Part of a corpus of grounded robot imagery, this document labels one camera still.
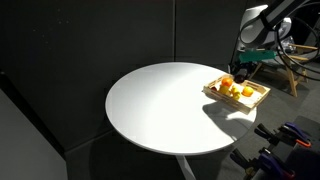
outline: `table top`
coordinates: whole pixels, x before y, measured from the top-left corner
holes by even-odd
[[[110,89],[107,116],[123,137],[151,151],[198,155],[219,150],[242,137],[256,117],[256,109],[246,115],[202,92],[223,74],[183,62],[137,69]]]

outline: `table leg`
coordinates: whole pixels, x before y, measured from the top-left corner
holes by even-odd
[[[180,168],[181,168],[186,180],[196,180],[186,157],[185,156],[176,156],[176,158],[178,160],[178,163],[180,165]]]

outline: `wooden tray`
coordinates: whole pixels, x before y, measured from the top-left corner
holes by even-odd
[[[243,112],[244,114],[249,114],[252,109],[257,107],[267,97],[270,91],[270,88],[267,88],[265,86],[262,86],[260,84],[257,84],[248,80],[245,80],[241,84],[237,84],[234,82],[233,85],[235,85],[240,92],[242,92],[242,89],[245,86],[249,86],[252,89],[254,89],[254,93],[252,94],[251,97],[245,97],[241,95],[241,98],[237,101],[237,100],[234,100],[232,97],[229,97],[225,94],[221,94],[220,92],[211,89],[212,87],[216,87],[216,89],[219,89],[222,79],[227,77],[233,79],[233,76],[231,74],[225,74],[220,78],[218,78],[217,80],[212,81],[209,84],[205,85],[203,87],[203,92],[213,99],[220,100],[229,104],[230,106],[236,108],[237,110]]]

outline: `floor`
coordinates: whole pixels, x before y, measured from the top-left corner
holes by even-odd
[[[319,63],[311,64],[320,69]],[[271,92],[258,107],[258,115],[249,132],[232,146],[201,156],[187,157],[199,180],[234,180],[245,176],[229,154],[238,148],[246,158],[255,158],[266,140],[258,137],[254,128],[263,123],[276,129],[298,116],[320,123],[320,83],[309,81],[297,86],[298,97],[289,95],[289,83],[268,71],[259,71],[252,81],[270,87]],[[141,149],[122,138],[116,131],[109,133],[66,153],[69,180],[179,180],[184,179],[175,157]]]

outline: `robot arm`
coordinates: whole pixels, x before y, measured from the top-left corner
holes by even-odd
[[[246,48],[257,48],[274,41],[274,27],[281,21],[280,36],[286,35],[291,28],[289,16],[294,10],[309,0],[277,0],[268,6],[248,9],[241,22],[240,41]]]

